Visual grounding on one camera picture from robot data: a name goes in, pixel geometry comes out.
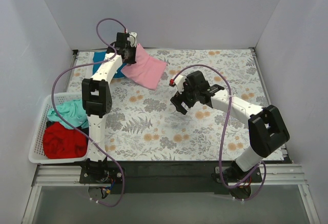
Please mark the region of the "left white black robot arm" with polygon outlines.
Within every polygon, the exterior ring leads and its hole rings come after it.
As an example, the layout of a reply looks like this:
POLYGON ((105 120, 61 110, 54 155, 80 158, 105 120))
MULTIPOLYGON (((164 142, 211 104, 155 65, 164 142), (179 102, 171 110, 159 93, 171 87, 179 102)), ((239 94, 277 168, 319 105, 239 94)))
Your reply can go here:
POLYGON ((85 176, 98 183, 115 176, 108 169, 105 151, 106 119, 112 109, 110 82, 123 64, 134 64, 137 33, 117 33, 116 41, 106 51, 104 63, 81 84, 82 103, 89 124, 85 176))

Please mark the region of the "pink t shirt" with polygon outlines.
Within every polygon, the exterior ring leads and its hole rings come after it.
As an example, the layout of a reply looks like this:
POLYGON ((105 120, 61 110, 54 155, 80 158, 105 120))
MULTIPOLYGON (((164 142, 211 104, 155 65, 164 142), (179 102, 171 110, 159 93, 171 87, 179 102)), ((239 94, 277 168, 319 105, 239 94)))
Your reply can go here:
POLYGON ((136 46, 135 63, 125 65, 121 72, 135 83, 147 89, 156 90, 166 66, 166 62, 150 56, 141 44, 138 43, 136 46))

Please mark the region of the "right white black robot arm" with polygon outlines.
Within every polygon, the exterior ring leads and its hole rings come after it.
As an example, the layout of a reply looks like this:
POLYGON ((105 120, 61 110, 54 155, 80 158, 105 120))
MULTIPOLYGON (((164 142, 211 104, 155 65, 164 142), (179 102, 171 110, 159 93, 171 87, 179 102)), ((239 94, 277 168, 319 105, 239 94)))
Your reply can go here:
POLYGON ((277 107, 262 107, 233 97, 224 87, 210 85, 201 71, 187 76, 177 75, 170 80, 177 92, 170 99, 176 111, 186 114, 197 102, 225 112, 249 130, 249 147, 222 173, 224 180, 245 181, 251 170, 264 158, 290 139, 289 132, 277 107))

